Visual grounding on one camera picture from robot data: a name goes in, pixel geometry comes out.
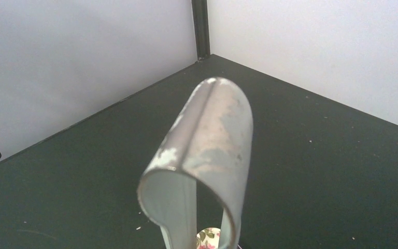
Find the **metal tongs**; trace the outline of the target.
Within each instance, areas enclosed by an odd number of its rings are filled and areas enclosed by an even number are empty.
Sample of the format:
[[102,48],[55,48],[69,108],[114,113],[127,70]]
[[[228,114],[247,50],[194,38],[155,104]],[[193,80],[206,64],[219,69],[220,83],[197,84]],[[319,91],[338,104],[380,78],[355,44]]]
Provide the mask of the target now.
[[196,248],[197,183],[223,210],[218,248],[238,247],[252,137],[251,106],[237,84],[211,77],[196,86],[137,188],[166,248]]

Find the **floral cookie tray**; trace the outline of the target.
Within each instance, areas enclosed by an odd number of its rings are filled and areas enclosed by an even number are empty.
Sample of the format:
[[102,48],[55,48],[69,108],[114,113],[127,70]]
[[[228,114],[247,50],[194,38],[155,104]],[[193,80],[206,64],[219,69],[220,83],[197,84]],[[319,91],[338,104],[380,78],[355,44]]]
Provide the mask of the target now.
[[219,246],[220,228],[205,228],[196,235],[197,249],[217,249]]

